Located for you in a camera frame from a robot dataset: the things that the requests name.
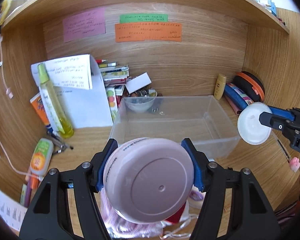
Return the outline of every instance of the green sticky note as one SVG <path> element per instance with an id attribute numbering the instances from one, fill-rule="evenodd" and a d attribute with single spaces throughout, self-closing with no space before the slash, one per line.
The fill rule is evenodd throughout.
<path id="1" fill-rule="evenodd" d="M 120 15 L 120 23 L 134 22 L 167 22 L 168 14 L 160 13 L 130 13 Z"/>

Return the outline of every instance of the yellow bottle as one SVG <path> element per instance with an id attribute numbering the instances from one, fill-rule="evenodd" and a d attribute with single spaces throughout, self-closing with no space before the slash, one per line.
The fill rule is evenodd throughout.
<path id="1" fill-rule="evenodd" d="M 68 121 L 60 102 L 57 98 L 56 92 L 53 89 L 52 82 L 49 79 L 46 66 L 44 63 L 38 65 L 39 79 L 40 79 L 40 88 L 41 96 L 44 97 L 46 103 L 45 111 L 49 112 L 52 117 L 55 125 L 58 128 L 58 132 L 63 138 L 69 138 L 73 136 L 73 128 Z"/>
<path id="2" fill-rule="evenodd" d="M 213 96 L 215 99 L 220 100 L 223 92 L 225 91 L 225 86 L 226 86 L 226 80 L 227 78 L 224 75 L 219 74 L 216 86 L 214 88 L 214 94 Z"/>

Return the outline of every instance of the blue pencil case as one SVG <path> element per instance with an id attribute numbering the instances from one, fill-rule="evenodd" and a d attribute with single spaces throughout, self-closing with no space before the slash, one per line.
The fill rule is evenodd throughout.
<path id="1" fill-rule="evenodd" d="M 248 105 L 254 102 L 241 89 L 232 83 L 227 83 L 224 94 L 240 109 L 244 110 Z"/>

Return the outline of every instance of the red pencil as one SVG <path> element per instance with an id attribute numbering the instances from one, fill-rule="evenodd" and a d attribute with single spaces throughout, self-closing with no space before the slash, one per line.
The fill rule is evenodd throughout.
<path id="1" fill-rule="evenodd" d="M 98 64 L 101 64 L 101 63 L 103 63 L 103 62 L 105 62 L 105 61 L 108 61 L 107 59 L 96 59 L 96 62 L 98 63 Z"/>

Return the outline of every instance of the round pink lid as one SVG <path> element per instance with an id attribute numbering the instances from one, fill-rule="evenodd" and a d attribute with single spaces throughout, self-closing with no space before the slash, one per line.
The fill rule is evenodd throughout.
<path id="1" fill-rule="evenodd" d="M 186 202 L 194 168 L 186 150 L 162 138 L 138 138 L 117 148 L 104 170 L 107 196 L 126 220 L 165 220 Z"/>

